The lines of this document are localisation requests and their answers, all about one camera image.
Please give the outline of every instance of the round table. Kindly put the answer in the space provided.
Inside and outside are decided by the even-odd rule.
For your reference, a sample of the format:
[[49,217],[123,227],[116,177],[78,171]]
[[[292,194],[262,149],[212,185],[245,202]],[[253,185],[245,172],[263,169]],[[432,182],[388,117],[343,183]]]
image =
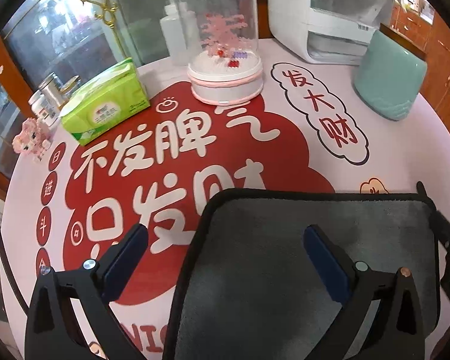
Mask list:
[[[306,64],[275,40],[259,47],[264,89],[247,104],[198,102],[186,68],[166,58],[138,69],[150,109],[85,148],[58,125],[41,163],[20,156],[2,234],[27,302],[40,265],[61,271],[100,258],[140,221],[149,228],[149,249],[111,308],[145,356],[160,359],[181,263],[204,205],[219,190],[416,192],[422,181],[450,221],[450,135],[421,95],[406,119],[390,121],[358,98],[354,67]],[[443,274],[441,246],[439,254]],[[23,354],[26,316],[1,274]],[[450,325],[443,291],[440,301],[427,358]],[[72,302],[92,344],[83,310]]]

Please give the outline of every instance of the green tissue pack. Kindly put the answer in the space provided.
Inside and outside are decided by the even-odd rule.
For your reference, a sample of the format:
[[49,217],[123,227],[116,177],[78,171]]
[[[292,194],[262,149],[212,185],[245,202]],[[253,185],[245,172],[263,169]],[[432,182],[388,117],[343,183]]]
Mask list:
[[84,146],[150,107],[131,58],[109,67],[80,87],[60,112],[63,128]]

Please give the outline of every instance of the glass dome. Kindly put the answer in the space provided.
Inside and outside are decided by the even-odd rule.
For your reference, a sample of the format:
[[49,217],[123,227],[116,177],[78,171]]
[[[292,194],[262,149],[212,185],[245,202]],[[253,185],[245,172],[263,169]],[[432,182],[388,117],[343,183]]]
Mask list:
[[257,0],[176,0],[190,53],[189,74],[231,81],[262,69]]

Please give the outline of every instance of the silver bolt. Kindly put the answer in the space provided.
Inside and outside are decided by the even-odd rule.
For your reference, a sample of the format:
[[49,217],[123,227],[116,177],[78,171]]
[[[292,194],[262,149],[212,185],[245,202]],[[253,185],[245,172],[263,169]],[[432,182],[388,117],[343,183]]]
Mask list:
[[357,261],[355,263],[355,268],[358,269],[361,272],[365,272],[366,270],[368,270],[368,265],[366,262],[363,261]]
[[97,261],[95,261],[94,259],[88,259],[87,261],[85,261],[83,263],[83,268],[85,268],[85,269],[94,269],[96,264],[97,264]]
[[400,268],[400,273],[405,276],[406,278],[408,278],[408,276],[410,276],[412,274],[412,271],[409,270],[406,267]]
[[40,273],[45,276],[48,275],[50,273],[50,271],[52,270],[52,268],[50,268],[49,266],[43,266],[42,268],[40,268]]

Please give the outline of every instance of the black mat border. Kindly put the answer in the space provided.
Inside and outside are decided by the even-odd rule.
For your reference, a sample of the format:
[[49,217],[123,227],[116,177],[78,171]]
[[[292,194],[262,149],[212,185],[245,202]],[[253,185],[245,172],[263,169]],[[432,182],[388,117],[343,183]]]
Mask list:
[[[380,202],[380,201],[412,201],[425,203],[431,210],[431,215],[437,212],[433,201],[418,193],[389,193],[389,194],[362,194],[362,193],[307,193],[282,192],[273,190],[254,190],[250,188],[231,188],[217,193],[205,206],[195,236],[190,243],[182,264],[180,274],[173,295],[170,318],[168,320],[165,344],[163,345],[163,360],[175,358],[176,339],[178,337],[180,321],[185,295],[190,284],[190,278],[197,262],[198,256],[207,239],[210,221],[217,209],[232,200],[237,199],[281,199],[281,200],[312,200],[316,202]],[[435,272],[437,291],[437,321],[440,319],[440,268],[438,254],[438,239],[435,238]]]

